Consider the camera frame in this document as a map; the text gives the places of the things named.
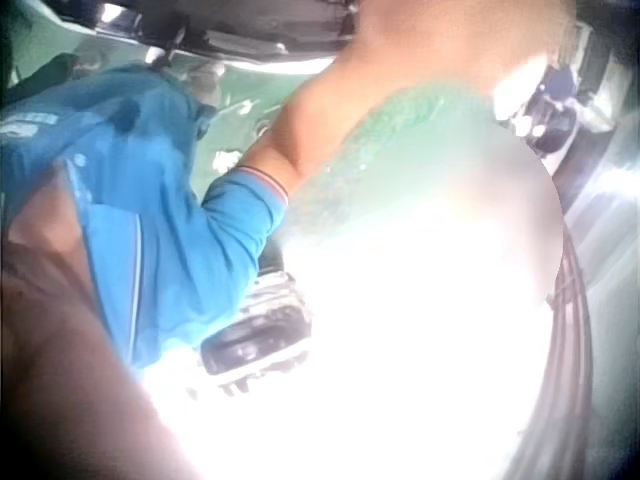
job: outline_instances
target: person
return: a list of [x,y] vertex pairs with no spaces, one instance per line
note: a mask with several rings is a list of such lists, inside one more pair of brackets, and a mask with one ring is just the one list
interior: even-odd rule
[[557,41],[565,11],[561,0],[363,2],[352,43],[201,204],[190,174],[210,109],[169,78],[121,68],[9,106],[3,431],[63,478],[197,477],[131,370],[229,324],[289,196],[370,111],[422,84],[490,94]]

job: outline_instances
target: skin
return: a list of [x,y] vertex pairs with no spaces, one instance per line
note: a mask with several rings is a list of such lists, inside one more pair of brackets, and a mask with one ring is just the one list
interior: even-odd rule
[[[548,50],[566,11],[558,0],[363,0],[352,45],[243,161],[295,193],[386,98],[440,80],[488,94]],[[61,478],[197,478],[109,345],[57,182],[45,182],[3,242],[3,427]]]

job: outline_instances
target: bright light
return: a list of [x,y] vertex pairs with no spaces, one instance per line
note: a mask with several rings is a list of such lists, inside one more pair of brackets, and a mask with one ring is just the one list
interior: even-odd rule
[[158,365],[147,388],[205,476],[498,476],[533,411],[551,317],[513,317],[530,279],[473,213],[422,208],[374,237],[286,250],[314,311],[312,355],[249,395],[224,397],[188,355]]
[[542,135],[544,135],[544,132],[546,131],[546,129],[547,127],[545,127],[544,125],[536,125],[531,129],[531,135],[533,137],[540,138]]
[[251,100],[245,100],[241,103],[240,110],[238,110],[238,115],[247,115],[253,108],[253,105],[254,104]]
[[640,172],[619,168],[607,170],[597,179],[597,188],[603,193],[640,198]]
[[211,162],[213,169],[220,175],[224,175],[233,167],[235,167],[242,158],[240,150],[220,150],[216,152]]
[[144,57],[144,62],[151,65],[156,59],[160,58],[161,55],[164,55],[163,49],[159,47],[149,47],[147,55]]
[[521,117],[516,117],[512,122],[516,129],[516,137],[524,137],[529,135],[529,132],[531,132],[531,124],[533,123],[533,120],[530,116],[523,115]]
[[123,11],[124,11],[124,8],[118,5],[113,5],[112,3],[105,3],[104,6],[102,7],[102,17],[100,17],[100,20],[102,20],[104,23],[112,22]]
[[285,75],[314,75],[325,70],[333,63],[333,58],[317,58],[313,60],[302,60],[299,62],[273,62],[273,63],[251,63],[251,62],[227,62],[242,70],[263,73],[279,73]]
[[506,120],[529,101],[547,68],[546,55],[534,57],[516,68],[493,90],[494,113],[498,120]]

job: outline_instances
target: hand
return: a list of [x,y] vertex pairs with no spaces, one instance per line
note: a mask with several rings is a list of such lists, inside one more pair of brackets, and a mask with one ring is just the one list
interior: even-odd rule
[[339,60],[396,89],[444,79],[489,93],[530,58],[554,51],[572,21],[571,2],[362,0],[354,41]]

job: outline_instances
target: shirt button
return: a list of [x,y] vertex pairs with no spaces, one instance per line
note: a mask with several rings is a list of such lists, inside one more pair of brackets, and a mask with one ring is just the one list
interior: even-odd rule
[[73,163],[75,163],[77,167],[84,167],[87,164],[87,157],[81,153],[76,153],[73,156]]

